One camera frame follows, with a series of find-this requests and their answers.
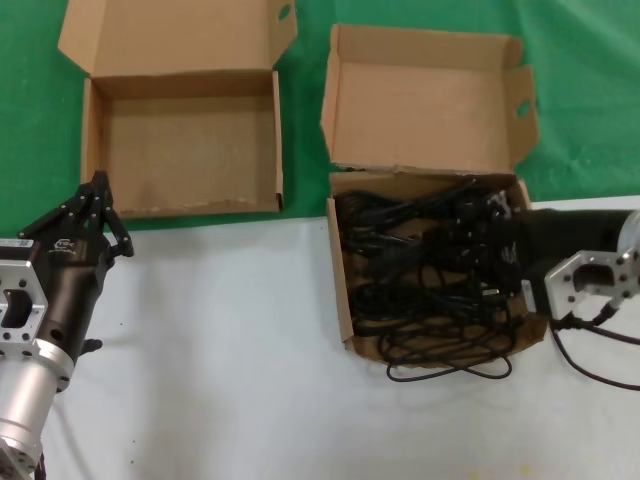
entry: corrugated cardboard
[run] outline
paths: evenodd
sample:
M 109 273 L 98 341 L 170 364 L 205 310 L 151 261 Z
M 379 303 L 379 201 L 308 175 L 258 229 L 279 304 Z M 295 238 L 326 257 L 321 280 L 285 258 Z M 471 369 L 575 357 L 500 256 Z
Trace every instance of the corrugated cardboard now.
M 69 0 L 59 48 L 90 74 L 83 180 L 125 218 L 278 211 L 278 75 L 294 0 Z
M 343 254 L 333 195 L 367 190 L 397 198 L 436 193 L 467 174 L 531 207 L 513 175 L 538 141 L 533 73 L 522 44 L 501 35 L 338 25 L 331 34 L 322 110 L 331 161 L 373 171 L 335 173 L 329 234 L 342 341 L 379 360 L 375 339 L 354 337 L 348 289 L 362 281 Z M 416 233 L 424 225 L 416 224 Z M 525 313 L 521 298 L 513 313 Z M 541 341 L 546 321 L 527 315 L 514 353 Z

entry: green backdrop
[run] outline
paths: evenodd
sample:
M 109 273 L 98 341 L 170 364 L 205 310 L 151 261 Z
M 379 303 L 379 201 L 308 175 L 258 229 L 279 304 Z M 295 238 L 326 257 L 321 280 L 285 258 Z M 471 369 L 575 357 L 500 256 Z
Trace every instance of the green backdrop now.
M 77 187 L 84 73 L 57 51 L 65 8 L 66 0 L 0 0 L 1 235 L 14 235 Z M 518 173 L 533 199 L 640 193 L 638 0 L 297 0 L 297 15 L 299 37 L 278 64 L 281 216 L 324 213 L 329 165 L 319 116 L 328 36 L 336 22 L 523 37 L 535 70 L 542 139 Z M 129 227 L 267 218 L 275 217 L 166 219 Z

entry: black cable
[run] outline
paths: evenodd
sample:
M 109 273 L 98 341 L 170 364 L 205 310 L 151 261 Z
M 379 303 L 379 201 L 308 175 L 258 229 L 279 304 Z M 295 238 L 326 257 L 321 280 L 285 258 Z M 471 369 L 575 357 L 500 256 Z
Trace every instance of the black cable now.
M 352 191 L 336 197 L 343 250 L 367 259 L 350 289 L 354 333 L 377 337 L 377 350 L 396 382 L 440 377 L 456 371 L 489 379 L 507 377 L 520 318 L 512 318 L 505 288 L 491 260 L 488 224 L 510 212 L 496 201 L 501 192 L 464 179 L 436 195 L 412 200 Z M 419 235 L 395 229 L 414 219 L 436 220 Z M 439 285 L 428 285 L 425 272 Z M 447 283 L 445 272 L 461 274 Z M 473 367 L 501 359 L 506 370 L 488 374 Z M 446 369 L 409 378 L 399 366 L 443 365 Z
M 616 340 L 618 342 L 627 343 L 630 345 L 640 345 L 640 339 L 638 338 L 629 337 L 627 335 L 621 335 L 619 333 L 611 332 L 609 330 L 606 330 L 600 327 L 600 325 L 602 325 L 604 322 L 606 322 L 611 317 L 613 317 L 616 314 L 616 312 L 617 312 L 617 309 L 607 303 L 602 308 L 600 313 L 591 321 L 585 321 L 580 318 L 576 318 L 573 314 L 569 314 L 562 320 L 555 320 L 551 322 L 551 335 L 553 336 L 553 340 L 558 346 L 558 350 L 560 350 L 560 353 L 562 354 L 564 359 L 567 361 L 567 363 L 569 363 L 569 365 L 571 365 L 575 370 L 577 370 L 581 374 L 591 378 L 592 380 L 595 380 L 600 383 L 604 383 L 606 385 L 610 385 L 612 387 L 617 387 L 625 390 L 632 390 L 632 391 L 638 392 L 640 391 L 640 385 L 622 383 L 615 380 L 611 380 L 609 378 L 602 377 L 593 372 L 590 372 L 589 370 L 578 365 L 575 362 L 575 360 L 573 360 L 571 355 L 569 355 L 569 352 L 567 352 L 567 349 L 564 346 L 564 343 L 562 342 L 562 339 L 560 338 L 560 335 L 559 335 L 559 332 L 562 330 L 570 330 L 570 329 L 585 330 L 591 333 L 595 333 L 596 335 L 600 335 L 606 338 L 610 338 L 612 340 Z
M 40 455 L 40 461 L 33 472 L 33 480 L 47 480 L 47 469 L 44 467 L 44 453 Z

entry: empty cardboard box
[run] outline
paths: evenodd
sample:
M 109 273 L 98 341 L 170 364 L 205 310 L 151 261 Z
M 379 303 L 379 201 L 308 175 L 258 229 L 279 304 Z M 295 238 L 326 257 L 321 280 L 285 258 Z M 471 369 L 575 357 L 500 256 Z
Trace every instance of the empty cardboard box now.
M 85 84 L 82 180 L 125 218 L 282 208 L 278 74 L 294 0 L 69 0 Z
M 361 171 L 331 176 L 329 230 L 342 341 L 380 360 L 375 338 L 354 336 L 348 290 L 359 278 L 342 252 L 333 195 L 366 190 L 397 198 L 443 191 L 474 174 L 530 208 L 513 174 L 538 141 L 533 72 L 522 43 L 502 35 L 338 25 L 331 33 L 322 110 L 331 161 Z M 526 314 L 524 301 L 512 313 Z M 513 352 L 544 337 L 525 315 Z

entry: cardboard box lid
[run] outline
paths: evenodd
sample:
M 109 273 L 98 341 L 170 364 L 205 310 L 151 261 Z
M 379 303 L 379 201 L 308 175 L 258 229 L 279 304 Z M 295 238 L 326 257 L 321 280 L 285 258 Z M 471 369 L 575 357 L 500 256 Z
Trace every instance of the cardboard box lid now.
M 513 171 L 539 137 L 522 54 L 504 35 L 334 26 L 321 120 L 331 161 Z
M 270 70 L 295 0 L 69 0 L 58 48 L 94 77 Z

